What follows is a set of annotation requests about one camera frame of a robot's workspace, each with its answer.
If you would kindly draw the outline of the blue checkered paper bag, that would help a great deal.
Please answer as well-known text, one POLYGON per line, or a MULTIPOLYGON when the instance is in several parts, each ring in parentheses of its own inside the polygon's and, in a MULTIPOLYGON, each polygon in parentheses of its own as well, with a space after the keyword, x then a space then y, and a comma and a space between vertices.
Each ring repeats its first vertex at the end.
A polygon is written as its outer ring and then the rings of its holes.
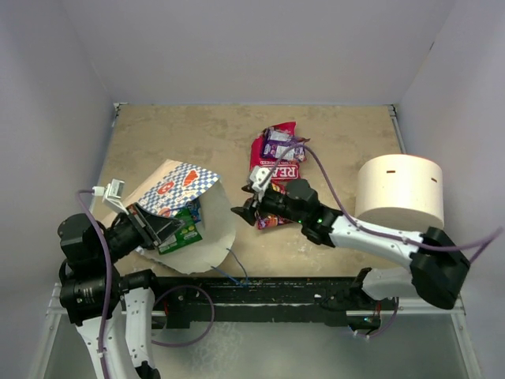
POLYGON ((122 274, 151 269, 157 276, 187 276, 212 272, 229 255, 236 237, 234 214, 218 174, 191 163, 166 160, 140 185, 124 188, 123 205, 139 203, 159 216, 174 217, 187 202, 198 198, 203 239, 173 253, 136 248, 115 267, 122 274))

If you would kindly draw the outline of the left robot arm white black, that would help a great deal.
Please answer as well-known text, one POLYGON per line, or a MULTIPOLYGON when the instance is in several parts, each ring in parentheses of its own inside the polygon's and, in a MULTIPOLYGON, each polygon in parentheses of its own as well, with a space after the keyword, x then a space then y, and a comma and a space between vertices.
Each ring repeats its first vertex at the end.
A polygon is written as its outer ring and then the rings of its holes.
POLYGON ((156 250, 183 221, 148 212, 139 204, 117 214, 109 227, 89 211, 58 227, 65 260, 60 303, 84 341, 98 378, 158 378, 150 312, 162 290, 150 269, 121 276, 116 261, 138 247, 156 250))

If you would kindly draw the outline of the purple Fox's candy bag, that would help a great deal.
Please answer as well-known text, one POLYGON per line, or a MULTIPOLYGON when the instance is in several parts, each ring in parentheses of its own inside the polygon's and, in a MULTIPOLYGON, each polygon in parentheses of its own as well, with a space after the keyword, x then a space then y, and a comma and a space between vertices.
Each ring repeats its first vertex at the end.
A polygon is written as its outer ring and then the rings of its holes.
MULTIPOLYGON (((286 193, 286 183, 285 182, 272 182, 271 186, 273 190, 279 192, 281 194, 286 193)), ((259 211, 255 211, 255 222, 252 224, 258 230, 263 230, 272 227, 278 227, 286 224, 292 223, 291 220, 283 218, 281 216, 277 216, 271 213, 261 213, 259 211)))

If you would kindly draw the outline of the purple chocolate snack packet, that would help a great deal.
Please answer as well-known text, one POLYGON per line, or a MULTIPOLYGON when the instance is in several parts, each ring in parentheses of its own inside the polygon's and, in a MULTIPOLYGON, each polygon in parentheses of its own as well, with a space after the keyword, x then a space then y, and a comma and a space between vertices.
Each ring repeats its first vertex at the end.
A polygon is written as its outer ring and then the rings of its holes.
POLYGON ((309 141, 309 138, 295 136, 287 130, 268 128, 264 131, 260 155, 265 159, 278 159, 282 156, 286 161, 301 163, 306 160, 305 148, 301 144, 309 141))

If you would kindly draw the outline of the green snack pack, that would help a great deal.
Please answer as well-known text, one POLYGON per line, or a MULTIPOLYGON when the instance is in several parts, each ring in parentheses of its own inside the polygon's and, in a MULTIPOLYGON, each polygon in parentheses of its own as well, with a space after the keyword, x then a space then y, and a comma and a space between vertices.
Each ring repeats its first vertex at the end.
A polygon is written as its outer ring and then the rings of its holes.
POLYGON ((173 253, 176 250, 203 239, 196 226, 201 221, 199 210, 184 208, 179 210, 174 215, 174 218, 183 222, 182 228, 171 235, 168 240, 159 247, 159 255, 173 253))

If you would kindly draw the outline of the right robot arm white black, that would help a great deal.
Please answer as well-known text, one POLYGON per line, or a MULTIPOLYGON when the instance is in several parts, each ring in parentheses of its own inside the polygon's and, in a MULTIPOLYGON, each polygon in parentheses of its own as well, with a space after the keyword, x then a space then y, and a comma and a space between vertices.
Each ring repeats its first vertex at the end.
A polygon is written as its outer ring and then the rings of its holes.
POLYGON ((256 214, 268 213, 301 225, 302 234, 316 245, 349 248, 382 257, 403 267, 415 294, 442 310, 454 308, 470 262, 445 231, 400 231, 348 218, 343 211, 320 202, 304 179, 289 182, 284 192, 271 184, 242 188, 251 197, 231 211, 253 226, 256 214))

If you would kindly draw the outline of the red Real chips bag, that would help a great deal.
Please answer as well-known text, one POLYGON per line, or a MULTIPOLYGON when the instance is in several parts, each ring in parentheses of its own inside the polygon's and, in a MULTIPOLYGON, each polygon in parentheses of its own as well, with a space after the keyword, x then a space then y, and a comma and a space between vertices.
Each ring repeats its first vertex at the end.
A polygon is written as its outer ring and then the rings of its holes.
MULTIPOLYGON (((297 123, 289 121, 269 126, 260 132, 252 142, 249 169, 255 166, 273 168, 279 157, 292 144, 305 142, 306 139, 298 137, 295 133, 297 123)), ((300 164, 306 160, 302 148, 289 151, 275 168, 271 176, 273 182, 288 182, 299 179, 300 164)))

